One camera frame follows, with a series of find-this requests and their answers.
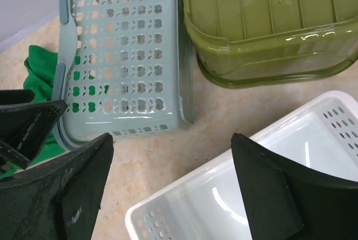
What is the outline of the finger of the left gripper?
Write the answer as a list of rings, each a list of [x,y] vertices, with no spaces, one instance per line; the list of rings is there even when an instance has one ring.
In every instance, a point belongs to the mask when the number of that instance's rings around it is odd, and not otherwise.
[[[67,109],[63,100],[34,98],[32,90],[1,90],[1,170],[25,170]]]

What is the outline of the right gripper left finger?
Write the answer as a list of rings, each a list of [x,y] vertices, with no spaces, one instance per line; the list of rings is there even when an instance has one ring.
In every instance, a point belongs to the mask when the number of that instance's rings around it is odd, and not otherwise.
[[[1,179],[1,239],[91,239],[113,156],[105,133]]]

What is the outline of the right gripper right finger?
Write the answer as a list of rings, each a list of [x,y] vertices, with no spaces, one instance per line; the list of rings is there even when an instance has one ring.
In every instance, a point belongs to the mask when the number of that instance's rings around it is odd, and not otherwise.
[[[243,134],[231,139],[253,239],[357,239],[357,182],[306,167]]]

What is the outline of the white perforated tray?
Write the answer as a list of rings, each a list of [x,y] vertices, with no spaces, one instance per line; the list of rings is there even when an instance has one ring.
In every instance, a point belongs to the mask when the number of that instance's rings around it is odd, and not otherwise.
[[[256,133],[263,147],[336,177],[357,180],[357,101],[329,91]],[[132,206],[131,239],[250,239],[231,151]]]

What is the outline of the light blue perforated basket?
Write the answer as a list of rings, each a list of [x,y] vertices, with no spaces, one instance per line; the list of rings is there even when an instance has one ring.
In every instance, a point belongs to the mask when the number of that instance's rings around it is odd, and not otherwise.
[[[53,129],[75,150],[103,133],[115,140],[187,130],[194,123],[192,49],[183,0],[59,0]]]

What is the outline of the large olive green container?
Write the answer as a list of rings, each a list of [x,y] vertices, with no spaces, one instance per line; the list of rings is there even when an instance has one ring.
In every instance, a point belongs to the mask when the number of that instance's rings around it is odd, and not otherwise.
[[[357,0],[183,0],[202,74],[225,88],[321,79],[357,61]]]

